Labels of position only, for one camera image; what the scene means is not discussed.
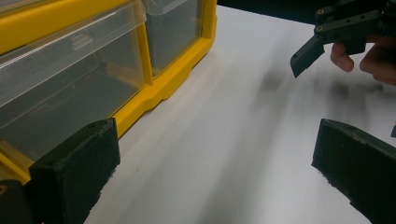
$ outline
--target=dark background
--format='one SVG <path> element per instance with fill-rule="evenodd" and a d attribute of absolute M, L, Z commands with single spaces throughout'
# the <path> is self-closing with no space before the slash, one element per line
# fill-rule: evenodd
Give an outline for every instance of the dark background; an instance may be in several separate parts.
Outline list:
<path fill-rule="evenodd" d="M 315 11 L 335 2 L 336 0 L 218 0 L 218 5 L 314 24 Z"/>

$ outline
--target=white table surface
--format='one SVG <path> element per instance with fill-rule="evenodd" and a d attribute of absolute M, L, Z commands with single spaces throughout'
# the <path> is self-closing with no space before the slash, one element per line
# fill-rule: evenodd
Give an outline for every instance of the white table surface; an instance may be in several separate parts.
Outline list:
<path fill-rule="evenodd" d="M 86 223 L 370 223 L 310 164 L 323 118 L 396 146 L 396 88 L 341 72 L 331 46 L 295 79 L 290 57 L 312 25 L 217 15 L 213 49 L 121 138 L 121 164 Z"/>

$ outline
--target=human hand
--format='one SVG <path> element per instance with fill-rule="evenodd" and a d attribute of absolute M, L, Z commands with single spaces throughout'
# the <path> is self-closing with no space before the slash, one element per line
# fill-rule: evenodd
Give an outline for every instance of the human hand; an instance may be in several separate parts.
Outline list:
<path fill-rule="evenodd" d="M 396 86 L 396 38 L 369 36 L 367 42 L 375 44 L 361 60 L 361 71 L 373 75 L 378 81 Z M 345 72 L 351 72 L 355 64 L 342 43 L 332 45 L 331 60 Z"/>

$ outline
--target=plastic storage drawer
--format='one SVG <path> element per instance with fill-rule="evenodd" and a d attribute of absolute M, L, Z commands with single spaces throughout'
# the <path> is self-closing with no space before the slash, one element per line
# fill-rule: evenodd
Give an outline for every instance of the plastic storage drawer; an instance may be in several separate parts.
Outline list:
<path fill-rule="evenodd" d="M 201 37 L 203 0 L 145 0 L 153 75 Z"/>
<path fill-rule="evenodd" d="M 0 57 L 2 153 L 35 161 L 139 92 L 144 22 L 133 1 Z"/>

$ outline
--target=yellow plastic frame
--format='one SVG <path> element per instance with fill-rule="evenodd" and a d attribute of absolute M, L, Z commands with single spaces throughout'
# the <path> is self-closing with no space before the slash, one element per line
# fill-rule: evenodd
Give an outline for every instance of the yellow plastic frame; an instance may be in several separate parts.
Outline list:
<path fill-rule="evenodd" d="M 0 14 L 0 54 L 127 2 L 129 0 L 48 0 Z M 113 115 L 119 137 L 146 111 L 168 99 L 188 78 L 192 68 L 209 52 L 215 40 L 216 6 L 217 0 L 204 0 L 201 37 L 156 78 L 152 76 L 146 26 L 142 24 L 136 28 L 145 84 Z M 47 20 L 58 18 L 59 15 L 64 19 Z M 32 24 L 46 25 L 37 27 Z M 3 170 L 10 177 L 20 180 L 22 184 L 29 181 L 28 167 L 33 161 L 16 149 L 8 148 L 8 151 L 3 151 L 1 147 L 0 144 L 0 171 Z"/>

